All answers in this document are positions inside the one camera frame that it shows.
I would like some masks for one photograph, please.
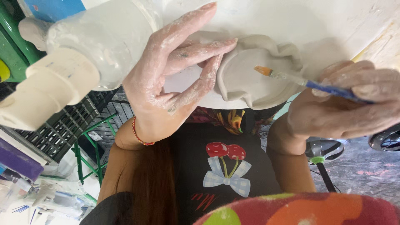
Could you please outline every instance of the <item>blue gingham bow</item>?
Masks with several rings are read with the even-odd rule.
[[[207,171],[204,176],[203,187],[215,187],[221,184],[230,185],[242,197],[247,197],[250,192],[250,180],[241,178],[249,171],[251,164],[242,160],[231,178],[225,178],[218,156],[208,158],[212,171]]]

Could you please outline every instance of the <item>person's left hand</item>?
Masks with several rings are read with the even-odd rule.
[[[136,115],[136,133],[144,142],[172,135],[215,85],[222,56],[236,47],[237,39],[193,44],[185,41],[214,16],[216,3],[186,13],[151,35],[143,55],[123,82]],[[206,61],[200,77],[182,93],[164,93],[166,76]]]

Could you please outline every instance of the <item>red cherry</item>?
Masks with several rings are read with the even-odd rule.
[[[229,153],[226,144],[222,142],[212,142],[207,144],[206,151],[210,157],[222,157]]]
[[[243,160],[246,157],[246,151],[239,145],[228,145],[228,150],[230,159],[236,159],[236,157],[238,157],[239,160]]]

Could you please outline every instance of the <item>black cable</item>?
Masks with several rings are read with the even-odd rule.
[[[314,173],[316,173],[316,174],[318,174],[318,175],[320,175],[320,176],[322,176],[320,173],[318,173],[318,172],[315,172],[314,170],[310,170],[311,172],[314,172]],[[342,193],[341,191],[340,191],[340,189],[338,188],[338,187],[336,187],[336,185],[333,185],[333,186],[335,186],[335,188],[337,188],[338,189],[338,191],[340,192],[340,193]]]

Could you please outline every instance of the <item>long brown hair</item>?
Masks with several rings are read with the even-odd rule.
[[[176,225],[177,204],[169,139],[158,141],[139,154],[132,184],[134,197],[129,207],[132,211],[124,216],[120,214],[118,223]]]

